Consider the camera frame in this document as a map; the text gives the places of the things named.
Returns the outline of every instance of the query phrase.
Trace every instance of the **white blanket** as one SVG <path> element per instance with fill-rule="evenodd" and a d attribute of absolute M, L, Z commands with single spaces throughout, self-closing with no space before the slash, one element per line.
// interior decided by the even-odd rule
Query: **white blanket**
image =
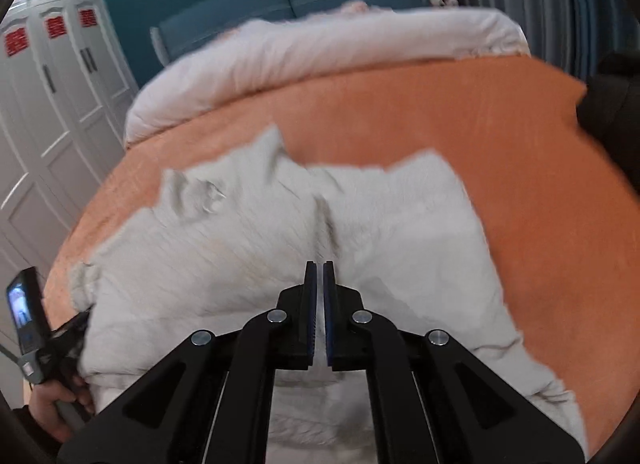
<path fill-rule="evenodd" d="M 452 333 L 586 448 L 574 394 L 526 353 L 449 165 L 427 152 L 388 171 L 307 169 L 276 129 L 165 173 L 156 206 L 74 269 L 76 307 L 94 304 L 81 370 L 98 409 L 194 330 L 237 330 L 272 308 L 307 260 L 333 260 L 339 283 L 400 329 Z M 276 376 L 269 462 L 374 462 L 366 379 L 326 367 L 321 316 L 318 329 L 312 370 Z"/>
<path fill-rule="evenodd" d="M 345 70 L 428 58 L 529 54 L 516 22 L 494 9 L 422 8 L 250 21 L 164 69 L 127 114 L 140 141 L 233 99 Z"/>

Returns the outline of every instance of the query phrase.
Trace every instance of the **wardrobe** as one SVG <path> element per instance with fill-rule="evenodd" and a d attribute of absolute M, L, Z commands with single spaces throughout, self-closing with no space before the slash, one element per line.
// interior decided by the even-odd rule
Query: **wardrobe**
<path fill-rule="evenodd" d="M 124 155 L 138 87 L 104 0 L 15 0 L 0 36 L 4 294 L 27 266 L 44 284 L 82 209 Z M 15 340 L 1 300 L 0 333 Z"/>

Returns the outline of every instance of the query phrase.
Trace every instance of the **sleeve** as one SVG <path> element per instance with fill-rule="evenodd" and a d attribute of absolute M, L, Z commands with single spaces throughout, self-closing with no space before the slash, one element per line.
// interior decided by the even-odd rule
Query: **sleeve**
<path fill-rule="evenodd" d="M 40 425 L 38 425 L 34 418 L 31 417 L 31 412 L 29 411 L 28 406 L 14 410 L 14 414 L 30 437 L 36 441 L 38 446 L 40 446 L 45 453 L 55 460 L 62 444 L 56 441 L 52 436 L 44 431 Z"/>

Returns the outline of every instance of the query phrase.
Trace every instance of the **orange bed sheet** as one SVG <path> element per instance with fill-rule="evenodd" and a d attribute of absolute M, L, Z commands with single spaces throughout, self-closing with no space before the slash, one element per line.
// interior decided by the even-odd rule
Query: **orange bed sheet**
<path fill-rule="evenodd" d="M 249 142 L 270 123 L 302 164 L 389 166 L 436 149 L 484 224 L 525 345 L 575 391 L 595 452 L 640 388 L 640 207 L 577 127 L 582 83 L 531 58 L 380 67 L 225 106 L 130 149 L 86 208 L 47 281 L 56 324 L 67 272 L 137 209 L 161 170 Z"/>

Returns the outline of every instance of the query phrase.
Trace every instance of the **hand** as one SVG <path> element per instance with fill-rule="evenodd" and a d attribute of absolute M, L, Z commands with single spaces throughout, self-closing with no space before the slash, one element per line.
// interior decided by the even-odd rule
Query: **hand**
<path fill-rule="evenodd" d="M 64 402 L 77 400 L 85 407 L 87 412 L 92 415 L 95 414 L 94 400 L 84 380 L 80 376 L 75 376 L 74 384 L 82 387 L 78 394 L 67 390 L 59 381 L 36 384 L 31 392 L 31 400 L 29 401 L 31 417 L 58 442 L 68 441 L 73 432 L 58 414 L 55 405 L 57 400 Z"/>

